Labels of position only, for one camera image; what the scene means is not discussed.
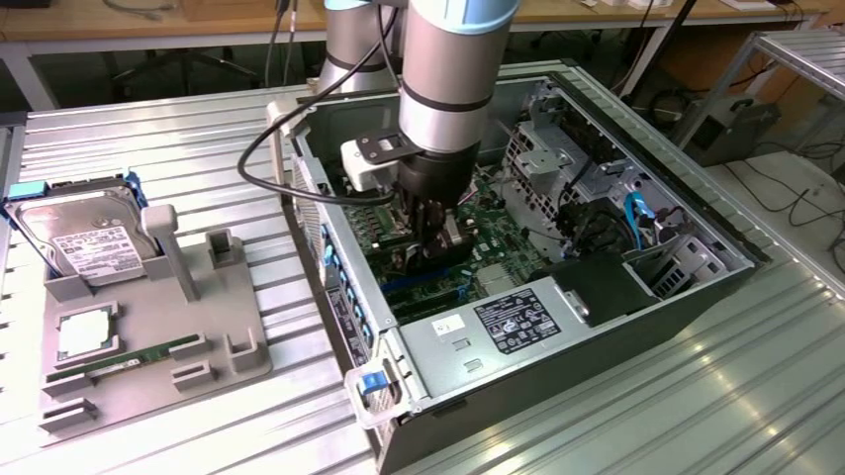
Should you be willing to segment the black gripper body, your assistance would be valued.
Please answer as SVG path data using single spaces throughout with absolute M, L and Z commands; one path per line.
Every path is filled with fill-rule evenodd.
M 423 150 L 399 161 L 398 182 L 402 196 L 432 201 L 443 209 L 457 206 L 469 188 L 479 144 L 448 153 Z

